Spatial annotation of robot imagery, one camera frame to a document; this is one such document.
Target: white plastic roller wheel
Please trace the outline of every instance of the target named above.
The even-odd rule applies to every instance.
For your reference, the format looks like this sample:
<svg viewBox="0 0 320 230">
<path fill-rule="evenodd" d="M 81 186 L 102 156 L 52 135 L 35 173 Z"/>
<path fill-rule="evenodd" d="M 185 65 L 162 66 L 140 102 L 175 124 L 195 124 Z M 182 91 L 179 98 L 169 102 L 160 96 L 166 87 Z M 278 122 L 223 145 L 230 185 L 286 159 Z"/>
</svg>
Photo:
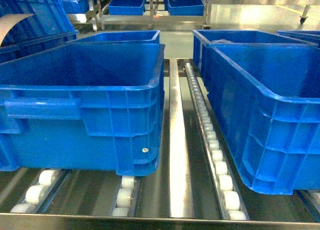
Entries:
<svg viewBox="0 0 320 230">
<path fill-rule="evenodd" d="M 134 189 L 135 185 L 135 177 L 134 176 L 122 176 L 121 179 L 121 188 L 130 188 Z"/>
<path fill-rule="evenodd" d="M 129 208 L 126 207 L 116 207 L 113 209 L 112 216 L 128 216 Z"/>
<path fill-rule="evenodd" d="M 35 209 L 35 205 L 31 203 L 22 203 L 15 205 L 10 212 L 12 213 L 32 213 Z"/>
<path fill-rule="evenodd" d="M 29 187 L 25 194 L 26 203 L 37 205 L 43 199 L 47 191 L 48 186 L 45 185 L 35 185 Z"/>
<path fill-rule="evenodd" d="M 228 220 L 246 220 L 246 215 L 243 211 L 228 211 Z"/>
<path fill-rule="evenodd" d="M 119 189 L 118 195 L 116 197 L 117 207 L 130 208 L 133 190 L 130 188 Z"/>
<path fill-rule="evenodd" d="M 50 186 L 51 184 L 54 183 L 59 173 L 60 173 L 59 170 L 53 170 L 53 169 L 44 170 L 39 176 L 39 184 Z"/>
<path fill-rule="evenodd" d="M 227 211 L 238 211 L 240 209 L 240 199 L 236 191 L 224 191 L 222 193 L 225 209 Z"/>
<path fill-rule="evenodd" d="M 227 175 L 228 167 L 225 161 L 216 161 L 214 163 L 215 172 L 217 175 Z"/>
<path fill-rule="evenodd" d="M 224 154 L 222 153 L 221 150 L 213 150 L 211 152 L 211 158 L 212 158 L 213 162 L 223 161 L 224 160 Z"/>
<path fill-rule="evenodd" d="M 209 148 L 210 148 L 210 151 L 219 150 L 219 141 L 218 140 L 209 141 Z"/>
<path fill-rule="evenodd" d="M 219 175 L 218 180 L 221 191 L 232 191 L 234 189 L 231 176 Z"/>
</svg>

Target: conveyor rack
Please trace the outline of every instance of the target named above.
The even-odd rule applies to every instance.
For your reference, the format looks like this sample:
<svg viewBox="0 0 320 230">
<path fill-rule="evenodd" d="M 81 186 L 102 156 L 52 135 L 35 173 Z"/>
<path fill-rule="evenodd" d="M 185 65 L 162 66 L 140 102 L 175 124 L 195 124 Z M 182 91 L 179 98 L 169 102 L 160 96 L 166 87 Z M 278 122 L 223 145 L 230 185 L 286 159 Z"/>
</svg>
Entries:
<svg viewBox="0 0 320 230">
<path fill-rule="evenodd" d="M 253 211 L 245 206 L 249 196 L 244 197 L 238 187 L 242 183 L 197 76 L 190 59 L 165 61 L 169 100 L 159 169 L 154 174 L 120 177 L 103 171 L 26 168 L 0 172 L 0 228 L 319 229 L 320 224 L 314 223 L 320 220 L 317 192 L 297 191 L 291 198 L 302 208 L 296 214 L 305 215 L 305 223 L 250 220 Z M 217 162 L 224 162 L 223 175 L 231 180 L 231 188 L 223 184 Z M 30 198 L 30 187 L 39 185 L 47 186 L 42 197 Z M 231 202 L 226 191 L 233 192 Z M 279 201 L 285 196 L 272 198 Z M 35 208 L 28 214 L 9 213 L 30 199 Z"/>
</svg>

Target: caster wheel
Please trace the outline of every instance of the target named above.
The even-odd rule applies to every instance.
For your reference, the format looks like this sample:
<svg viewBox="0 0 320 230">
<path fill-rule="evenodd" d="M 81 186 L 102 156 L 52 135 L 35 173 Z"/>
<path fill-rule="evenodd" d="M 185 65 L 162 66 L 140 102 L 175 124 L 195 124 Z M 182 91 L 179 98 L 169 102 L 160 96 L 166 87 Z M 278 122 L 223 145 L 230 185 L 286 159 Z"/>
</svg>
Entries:
<svg viewBox="0 0 320 230">
<path fill-rule="evenodd" d="M 128 213 L 129 213 L 129 208 L 116 207 L 112 212 L 112 216 L 128 216 Z"/>
<path fill-rule="evenodd" d="M 50 186 L 51 184 L 54 183 L 54 181 L 58 177 L 59 172 L 60 172 L 59 170 L 53 170 L 53 169 L 44 170 L 39 176 L 39 184 Z"/>
<path fill-rule="evenodd" d="M 35 205 L 31 203 L 23 203 L 15 205 L 10 212 L 12 213 L 32 213 L 35 209 Z"/>
<path fill-rule="evenodd" d="M 135 188 L 135 177 L 134 176 L 122 176 L 121 188 Z"/>
<path fill-rule="evenodd" d="M 300 24 L 303 25 L 304 22 L 306 22 L 306 18 L 301 18 L 301 19 L 300 19 Z"/>
<path fill-rule="evenodd" d="M 129 188 L 121 188 L 116 197 L 116 206 L 130 208 L 133 190 Z"/>
<path fill-rule="evenodd" d="M 228 211 L 228 220 L 246 220 L 246 215 L 243 211 Z"/>
<path fill-rule="evenodd" d="M 222 197 L 227 211 L 238 211 L 240 209 L 240 199 L 236 191 L 224 191 Z"/>
<path fill-rule="evenodd" d="M 25 194 L 26 203 L 37 205 L 45 196 L 48 191 L 48 186 L 35 185 L 29 187 Z"/>
</svg>

